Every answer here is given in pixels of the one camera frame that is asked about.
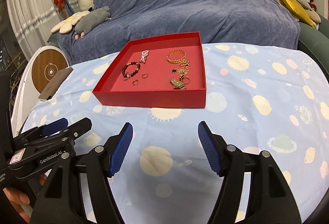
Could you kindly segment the person's left hand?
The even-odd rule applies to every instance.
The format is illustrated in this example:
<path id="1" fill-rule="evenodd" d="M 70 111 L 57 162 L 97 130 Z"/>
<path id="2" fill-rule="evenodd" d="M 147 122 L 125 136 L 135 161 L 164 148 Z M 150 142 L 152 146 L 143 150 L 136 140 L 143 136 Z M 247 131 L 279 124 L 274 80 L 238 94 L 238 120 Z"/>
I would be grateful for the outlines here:
<path id="1" fill-rule="evenodd" d="M 31 219 L 23 208 L 23 206 L 28 206 L 30 204 L 30 198 L 26 192 L 24 192 L 28 190 L 28 188 L 30 188 L 28 181 L 17 181 L 3 188 L 3 193 L 16 213 L 19 214 L 18 219 L 23 221 L 23 223 L 30 223 Z"/>

